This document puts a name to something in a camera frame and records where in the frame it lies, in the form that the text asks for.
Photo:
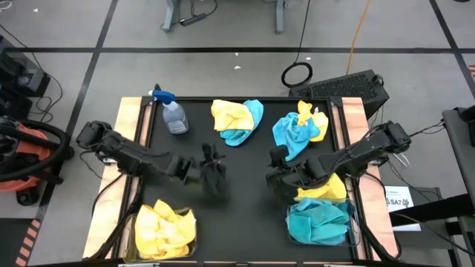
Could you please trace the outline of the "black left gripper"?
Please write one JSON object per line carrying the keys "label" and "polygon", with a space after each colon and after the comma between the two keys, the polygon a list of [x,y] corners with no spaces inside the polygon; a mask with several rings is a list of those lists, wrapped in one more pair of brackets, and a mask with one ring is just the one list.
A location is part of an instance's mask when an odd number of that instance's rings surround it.
{"label": "black left gripper", "polygon": [[200,178],[208,200],[229,201],[226,166],[219,159],[200,162]]}

